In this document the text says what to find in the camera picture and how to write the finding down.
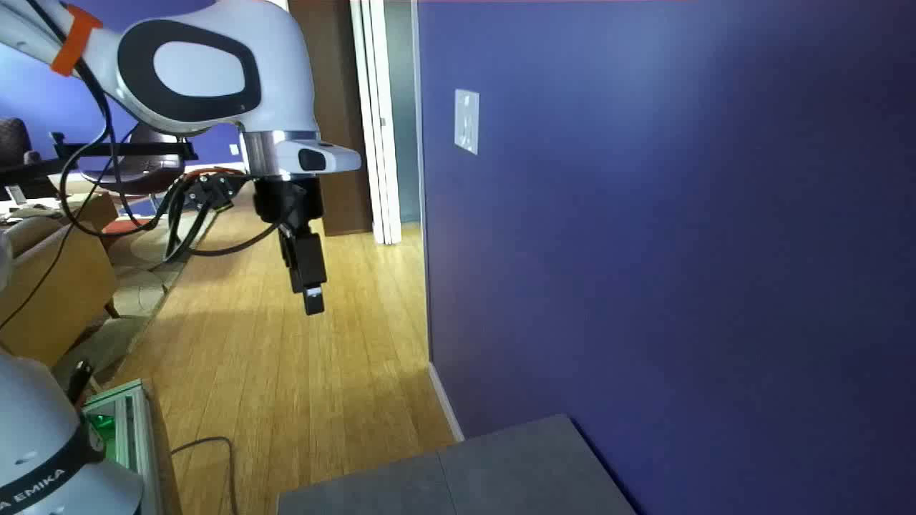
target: blue wall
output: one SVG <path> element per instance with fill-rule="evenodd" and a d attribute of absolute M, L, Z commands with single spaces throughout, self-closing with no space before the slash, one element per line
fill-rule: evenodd
<path fill-rule="evenodd" d="M 208 5 L 208 0 L 82 0 L 82 9 L 98 13 L 107 29 L 124 32 L 144 16 L 184 13 Z M 134 116 L 112 103 L 118 135 L 134 126 Z M 68 140 L 91 140 L 104 129 L 85 86 L 74 78 L 61 78 L 49 65 L 0 46 L 0 116 L 22 116 L 32 145 L 44 156 L 54 156 L 52 132 Z M 230 143 L 238 140 L 232 126 L 218 126 L 194 136 L 201 159 L 224 162 L 238 159 Z"/>
<path fill-rule="evenodd" d="M 916 512 L 898 3 L 420 3 L 433 361 L 648 512 Z M 482 90 L 482 153 L 453 145 Z"/>

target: wall switch plate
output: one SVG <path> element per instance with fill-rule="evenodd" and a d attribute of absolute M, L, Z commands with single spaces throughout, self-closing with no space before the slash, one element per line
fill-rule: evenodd
<path fill-rule="evenodd" d="M 477 153 L 482 93 L 456 89 L 456 145 Z"/>

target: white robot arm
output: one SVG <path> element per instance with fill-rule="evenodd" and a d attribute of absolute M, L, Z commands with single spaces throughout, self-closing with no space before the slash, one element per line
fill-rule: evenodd
<path fill-rule="evenodd" d="M 218 0 L 191 13 L 139 19 L 124 33 L 58 0 L 0 0 L 0 42 L 81 75 L 138 120 L 194 135 L 235 122 L 254 173 L 257 213 L 281 229 L 293 292 L 324 311 L 317 173 L 351 171 L 351 148 L 320 140 L 307 39 L 268 0 Z"/>

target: wooden floor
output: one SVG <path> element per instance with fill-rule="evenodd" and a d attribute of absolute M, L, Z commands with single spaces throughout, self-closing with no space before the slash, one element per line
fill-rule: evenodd
<path fill-rule="evenodd" d="M 205 245 L 260 229 L 227 211 Z M 376 245 L 324 236 L 327 311 L 288 294 L 277 241 L 235 258 L 194 258 L 118 379 L 149 377 L 171 445 L 230 435 L 240 512 L 274 512 L 281 491 L 453 442 L 426 375 L 420 236 Z M 227 449 L 175 457 L 185 515 L 230 512 Z"/>

